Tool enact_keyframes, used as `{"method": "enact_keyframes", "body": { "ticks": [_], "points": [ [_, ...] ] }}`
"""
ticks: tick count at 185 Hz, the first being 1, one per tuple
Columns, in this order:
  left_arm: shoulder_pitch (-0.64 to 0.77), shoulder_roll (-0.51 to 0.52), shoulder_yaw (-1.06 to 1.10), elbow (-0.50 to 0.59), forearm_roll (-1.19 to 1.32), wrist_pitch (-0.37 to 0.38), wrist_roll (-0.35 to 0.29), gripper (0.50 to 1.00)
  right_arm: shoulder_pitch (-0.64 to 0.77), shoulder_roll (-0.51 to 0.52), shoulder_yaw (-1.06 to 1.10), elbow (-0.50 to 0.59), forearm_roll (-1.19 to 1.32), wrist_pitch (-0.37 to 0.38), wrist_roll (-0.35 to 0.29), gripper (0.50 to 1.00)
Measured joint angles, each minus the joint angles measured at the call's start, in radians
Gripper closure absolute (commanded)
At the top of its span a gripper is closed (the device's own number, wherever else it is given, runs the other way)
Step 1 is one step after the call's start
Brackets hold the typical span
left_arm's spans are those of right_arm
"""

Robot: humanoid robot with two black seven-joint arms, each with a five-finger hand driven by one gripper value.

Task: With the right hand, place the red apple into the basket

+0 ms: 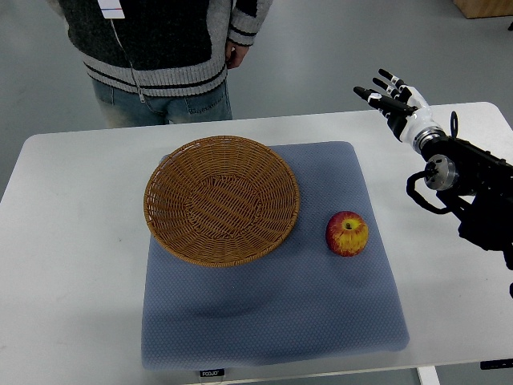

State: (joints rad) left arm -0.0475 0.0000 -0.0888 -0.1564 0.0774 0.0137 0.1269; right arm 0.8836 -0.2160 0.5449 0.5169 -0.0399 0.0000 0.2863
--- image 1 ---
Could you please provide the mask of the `person's bare hand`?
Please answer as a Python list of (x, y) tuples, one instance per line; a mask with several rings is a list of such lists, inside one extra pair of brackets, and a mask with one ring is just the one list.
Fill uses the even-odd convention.
[(225, 64), (230, 69), (238, 68), (249, 52), (249, 47), (239, 45), (231, 40), (225, 44)]

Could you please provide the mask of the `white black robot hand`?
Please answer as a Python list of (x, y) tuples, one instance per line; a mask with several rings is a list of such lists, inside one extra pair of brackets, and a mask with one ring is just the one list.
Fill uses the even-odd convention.
[(380, 68), (378, 74), (380, 78), (373, 78), (373, 83), (382, 92), (364, 87), (354, 87), (353, 92), (386, 118), (397, 140), (421, 154), (429, 140), (445, 136), (433, 120), (430, 105), (415, 87), (385, 69)]

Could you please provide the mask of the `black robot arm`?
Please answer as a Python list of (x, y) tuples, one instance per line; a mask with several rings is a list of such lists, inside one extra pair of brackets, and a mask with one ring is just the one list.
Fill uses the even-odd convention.
[(503, 253), (512, 268), (512, 166), (458, 137), (458, 116), (450, 135), (431, 130), (421, 138), (426, 167), (406, 181), (406, 193), (432, 213), (453, 213), (458, 235), (489, 251)]

